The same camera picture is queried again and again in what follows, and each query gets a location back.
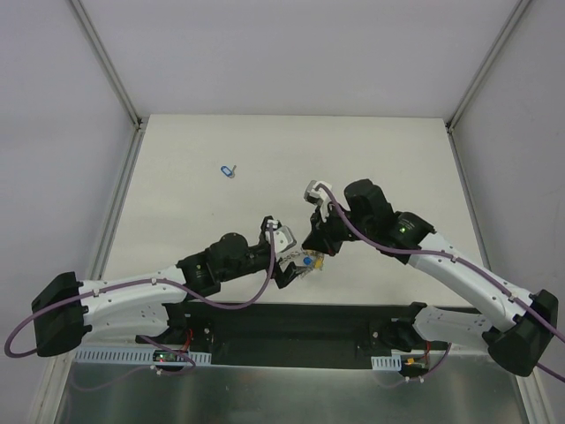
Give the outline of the large metal keyring with rings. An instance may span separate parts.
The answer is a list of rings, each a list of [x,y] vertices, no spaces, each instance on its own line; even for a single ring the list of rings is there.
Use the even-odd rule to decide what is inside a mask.
[[[303,273],[298,277],[298,278],[302,278],[304,277],[306,274],[314,271],[314,270],[321,270],[321,269],[314,269],[312,267],[313,265],[313,260],[317,257],[321,257],[323,256],[325,259],[325,255],[323,253],[320,252],[316,252],[313,250],[298,250],[296,252],[292,252],[286,256],[284,256],[280,261],[279,264],[281,264],[283,267],[288,264],[289,262],[294,262],[297,266],[299,267],[303,267],[304,271]],[[303,259],[309,257],[312,262],[309,265],[305,265],[303,263]]]

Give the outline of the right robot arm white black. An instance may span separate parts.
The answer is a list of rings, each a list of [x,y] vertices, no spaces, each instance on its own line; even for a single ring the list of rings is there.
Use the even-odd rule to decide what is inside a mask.
[[[393,210],[369,179],[349,184],[343,208],[328,183],[312,181],[305,200],[314,205],[305,250],[329,256],[344,242],[363,241],[381,254],[434,278],[475,308],[450,311],[414,302],[409,313],[378,331],[387,347],[409,352],[426,342],[464,345],[487,353],[513,375],[529,376],[557,329],[558,299],[512,284],[461,254],[434,227],[411,212]]]

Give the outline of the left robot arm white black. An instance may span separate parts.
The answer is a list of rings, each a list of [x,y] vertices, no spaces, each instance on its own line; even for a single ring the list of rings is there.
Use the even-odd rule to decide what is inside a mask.
[[[137,336],[159,336],[175,344],[186,333],[178,310],[183,302],[207,298],[222,284],[261,271],[284,288],[313,264],[290,228],[267,216],[254,246],[230,232],[200,253],[141,276],[80,281],[65,272],[32,303],[36,353],[52,357],[84,341]]]

